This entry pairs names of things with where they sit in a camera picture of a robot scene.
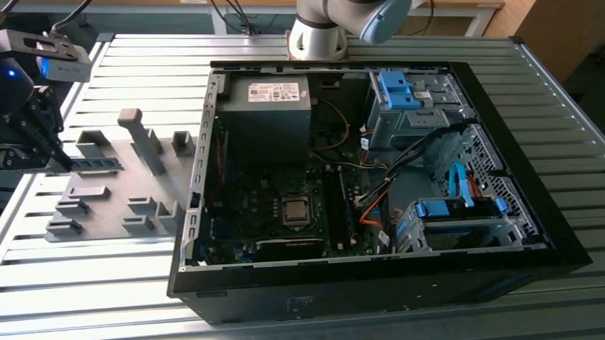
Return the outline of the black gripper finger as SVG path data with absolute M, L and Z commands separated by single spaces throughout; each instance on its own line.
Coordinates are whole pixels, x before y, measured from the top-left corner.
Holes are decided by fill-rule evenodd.
M 34 166 L 29 174 L 67 173 L 71 159 L 62 151 L 58 133 L 62 132 L 62 116 L 55 91 L 51 86 L 34 86 L 27 104 L 29 146 Z
M 1 143 L 1 170 L 37 171 L 46 168 L 53 143 Z

